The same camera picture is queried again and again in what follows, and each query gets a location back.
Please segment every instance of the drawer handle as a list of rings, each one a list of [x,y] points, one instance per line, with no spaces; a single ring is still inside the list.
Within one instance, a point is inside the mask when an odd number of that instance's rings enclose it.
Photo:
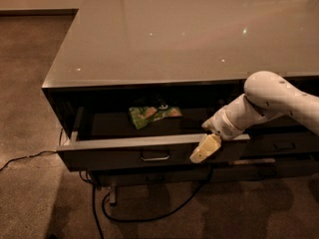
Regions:
[[[164,161],[164,160],[168,160],[170,158],[170,154],[169,152],[166,154],[166,156],[162,156],[162,157],[150,157],[150,158],[145,158],[143,156],[143,153],[141,152],[141,156],[140,156],[141,160],[144,162],[153,162],[153,161]]]

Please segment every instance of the brown floor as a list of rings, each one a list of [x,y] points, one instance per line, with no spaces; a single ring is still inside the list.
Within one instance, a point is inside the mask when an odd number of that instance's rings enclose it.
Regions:
[[[54,150],[60,126],[41,85],[72,17],[0,18],[0,166]],[[112,215],[154,217],[173,210],[197,183],[123,187]],[[111,223],[105,238],[319,238],[319,174],[210,183],[178,213],[150,223]],[[99,238],[91,185],[57,155],[11,163],[0,172],[0,238]]]

